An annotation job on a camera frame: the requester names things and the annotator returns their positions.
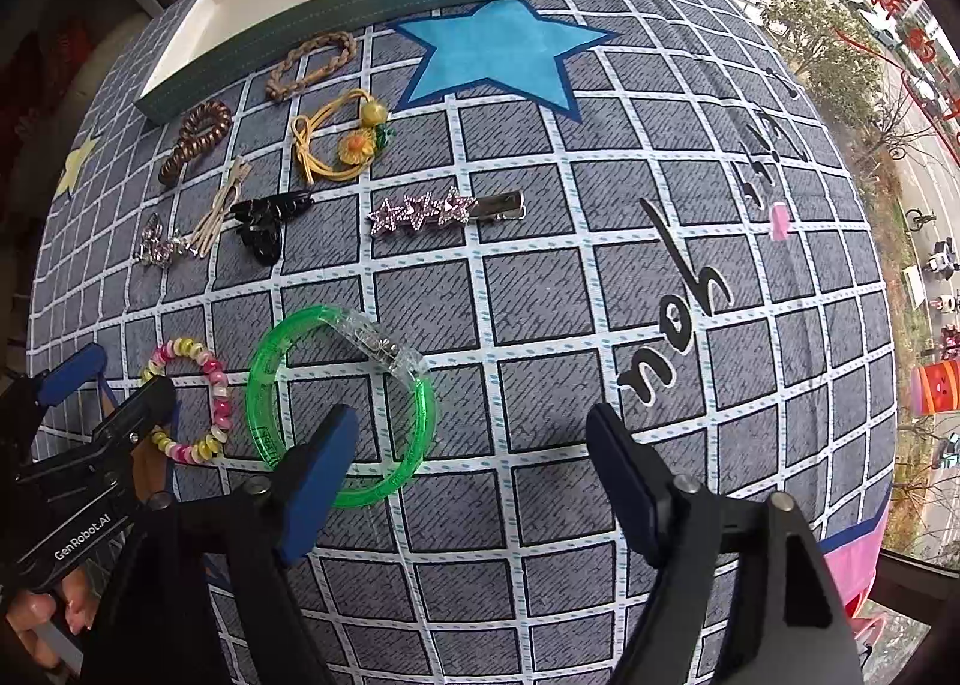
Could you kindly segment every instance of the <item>human hand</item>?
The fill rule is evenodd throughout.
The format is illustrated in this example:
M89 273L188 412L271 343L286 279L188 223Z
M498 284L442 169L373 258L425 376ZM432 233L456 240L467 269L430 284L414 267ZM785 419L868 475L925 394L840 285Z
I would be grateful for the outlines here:
M83 629L89 629L93 625L99 600L90 592L90 584L83 569L72 570L64 576L61 589L66 602L66 623L71 633L78 634ZM45 669L53 669L59 664L59 656L37 636L35 629L49 621L55 611L56 602L52 596L38 596L23 591L13 599L10 611L7 612L7 621L20 637L27 652Z

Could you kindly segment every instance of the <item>metal screw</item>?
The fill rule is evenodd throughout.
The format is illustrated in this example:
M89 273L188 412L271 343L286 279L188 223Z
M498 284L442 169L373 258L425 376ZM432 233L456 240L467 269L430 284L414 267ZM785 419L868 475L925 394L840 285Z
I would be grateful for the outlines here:
M270 479L267 477L250 477L243 483L244 492L250 496L262 496L270 490Z
M793 496L788 496L787 493L773 493L770 496L770 502L774 504L774 508L781 512L792 512L793 507L797 505Z
M673 486L680 490L680 493L691 496L700 491L700 482L688 474L677 474L673 477Z
M174 502L174 496L171 496L170 493L165 493L162 490L160 493L154 493L150 498L147 499L147 506L153 511L158 512L160 509L165 509Z

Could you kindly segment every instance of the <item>green bracelet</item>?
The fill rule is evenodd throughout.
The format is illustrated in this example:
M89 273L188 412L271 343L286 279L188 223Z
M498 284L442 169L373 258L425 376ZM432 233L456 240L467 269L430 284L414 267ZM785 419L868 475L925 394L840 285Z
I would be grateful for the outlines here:
M370 487L342 489L333 505L338 509L369 506L402 487L413 477L433 441L437 421L437 405L433 386L427 376L424 358L414 349L397 346L386 338L374 322L364 314L338 306L310 306L287 317L260 341L253 354L247 381L247 424L253 444L263 461L275 469L286 453L286 445L277 430L274 416L274 382L280 359L304 335L318 327L333 327L340 335L376 360L414 396L415 418L409 444L400 464L381 481Z

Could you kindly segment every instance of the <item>rhinestone star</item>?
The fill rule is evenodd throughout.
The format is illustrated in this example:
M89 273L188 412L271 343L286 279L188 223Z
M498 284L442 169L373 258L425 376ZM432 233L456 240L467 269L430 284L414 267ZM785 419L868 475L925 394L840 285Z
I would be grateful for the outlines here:
M470 219L470 209L477 205L477 201L472 197L462 197L457 192L457 187L451 186L446 196L435 201L433 205L437 210L439 226L448 225L450 222L465 225Z
M414 232L419 232L427 219L435 219L437 214L440 213L437 204L430 202L431 195L432 192L428 189L419 197L405 196L403 198L403 208L406 212L405 219L410 223Z
M382 232L394 232L397 229L397 221L402 221L406 217L406 207L403 205L390 205L390 198L384 198L383 202L367 214L367 218L373 222L371 235L379 235Z

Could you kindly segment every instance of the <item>yellow hair tie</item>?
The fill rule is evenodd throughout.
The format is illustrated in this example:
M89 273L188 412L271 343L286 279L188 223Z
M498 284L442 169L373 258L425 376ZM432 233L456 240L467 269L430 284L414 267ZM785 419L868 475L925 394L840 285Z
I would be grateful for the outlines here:
M340 163L346 167L335 170L310 154L310 138L330 115L357 98L364 100L360 107L360 127L347 132L337 144L337 156ZM385 125L387 116L387 108L365 89L350 89L344 92L336 100L318 108L312 116L294 116L290 120L290 130L295 138L294 151L299 163L304 166L307 183L313 183L314 174L332 181L347 181L359 175L383 151L389 141L390 136Z

